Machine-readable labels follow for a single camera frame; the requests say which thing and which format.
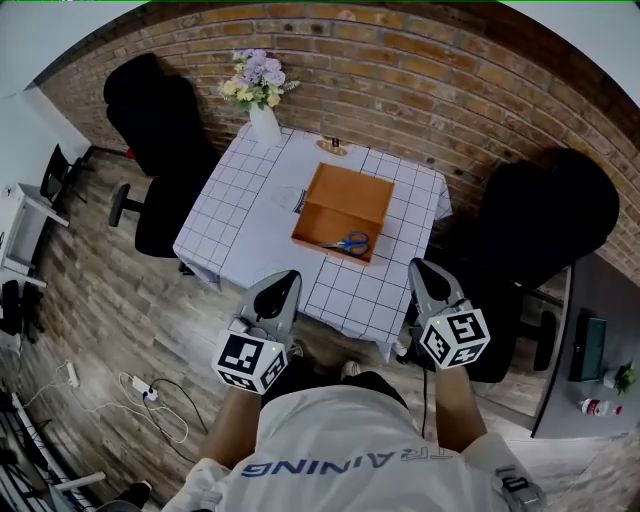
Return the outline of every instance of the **black and white marker cube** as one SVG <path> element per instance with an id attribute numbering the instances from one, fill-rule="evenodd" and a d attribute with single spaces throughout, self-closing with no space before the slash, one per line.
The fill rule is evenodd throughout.
<path id="1" fill-rule="evenodd" d="M 440 368 L 473 363 L 491 337 L 482 311 L 460 311 L 427 321 L 420 344 Z"/>
<path id="2" fill-rule="evenodd" d="M 211 366 L 225 384 L 263 395 L 287 366 L 287 356 L 282 343 L 225 330 Z"/>

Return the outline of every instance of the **white tablecloth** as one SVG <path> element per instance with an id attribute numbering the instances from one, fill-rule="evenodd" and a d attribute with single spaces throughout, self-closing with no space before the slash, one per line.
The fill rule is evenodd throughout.
<path id="1" fill-rule="evenodd" d="M 248 288 L 267 275 L 302 275 L 300 310 L 347 336 L 374 341 L 389 357 L 409 306 L 407 264 L 424 256 L 434 219 L 451 213 L 443 176 L 356 145 L 337 156 L 323 137 L 283 129 L 262 150 L 249 124 L 233 140 L 176 239 L 176 254 L 208 283 Z M 395 182 L 369 266 L 301 247 L 291 233 L 320 162 Z"/>

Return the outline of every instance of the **black office chair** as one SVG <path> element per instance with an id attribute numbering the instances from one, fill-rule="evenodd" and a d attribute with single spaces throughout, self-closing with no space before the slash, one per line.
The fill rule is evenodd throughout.
<path id="1" fill-rule="evenodd" d="M 207 174 L 199 180 L 159 176 L 149 185 L 144 202 L 129 199 L 131 186 L 122 185 L 113 200 L 109 225 L 118 226 L 124 210 L 139 212 L 136 250 L 156 258 L 176 258 L 173 243 L 207 179 Z"/>
<path id="2" fill-rule="evenodd" d="M 572 149 L 550 158 L 551 170 L 528 162 L 500 166 L 478 217 L 427 248 L 425 258 L 458 279 L 487 322 L 491 342 L 467 365 L 472 380 L 500 382 L 518 336 L 538 341 L 534 369 L 548 366 L 556 318 L 544 312 L 540 326 L 521 322 L 523 296 L 599 248 L 618 220 L 618 194 L 597 164 Z"/>
<path id="3" fill-rule="evenodd" d="M 82 165 L 81 162 L 80 159 L 76 160 L 74 165 L 67 162 L 59 145 L 53 150 L 49 165 L 47 165 L 47 170 L 42 179 L 42 184 L 40 185 L 40 195 L 51 201 L 54 210 L 59 211 L 61 209 L 60 203 L 64 192 L 68 188 L 70 188 L 74 195 L 83 203 L 87 202 L 87 200 L 73 188 L 73 183 L 77 178 L 79 170 L 93 171 L 91 167 Z"/>
<path id="4" fill-rule="evenodd" d="M 135 247 L 158 258 L 175 258 L 173 243 L 219 156 L 200 123 L 191 84 L 166 76 L 156 57 L 141 55 L 114 70 L 104 86 L 107 117 L 130 146 L 140 168 L 155 176 L 144 203 L 117 191 L 109 225 L 123 210 L 140 213 Z"/>
<path id="5" fill-rule="evenodd" d="M 42 293 L 32 284 L 25 283 L 20 297 L 18 281 L 7 281 L 2 285 L 2 318 L 0 330 L 14 336 L 24 334 L 32 343 L 30 326 L 33 325 L 40 332 L 44 329 L 37 318 L 37 306 Z"/>

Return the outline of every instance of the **flower vase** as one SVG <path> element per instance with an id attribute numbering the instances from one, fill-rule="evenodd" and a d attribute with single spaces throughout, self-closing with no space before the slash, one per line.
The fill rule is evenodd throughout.
<path id="1" fill-rule="evenodd" d="M 269 105 L 260 108 L 257 103 L 252 103 L 249 117 L 253 132 L 258 138 L 258 145 L 262 149 L 268 149 L 280 142 L 280 125 Z"/>

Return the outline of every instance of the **chair seat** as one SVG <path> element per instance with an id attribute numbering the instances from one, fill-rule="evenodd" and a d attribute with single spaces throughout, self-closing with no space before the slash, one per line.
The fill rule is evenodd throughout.
<path id="1" fill-rule="evenodd" d="M 136 229 L 138 251 L 156 258 L 176 257 L 173 244 L 208 177 L 206 172 L 188 179 L 174 173 L 151 182 Z"/>
<path id="2" fill-rule="evenodd" d="M 474 363 L 466 366 L 476 382 L 504 379 L 516 346 L 523 296 L 511 281 L 456 258 L 449 251 L 429 247 L 425 258 L 451 272 L 473 307 L 481 309 L 491 341 Z"/>

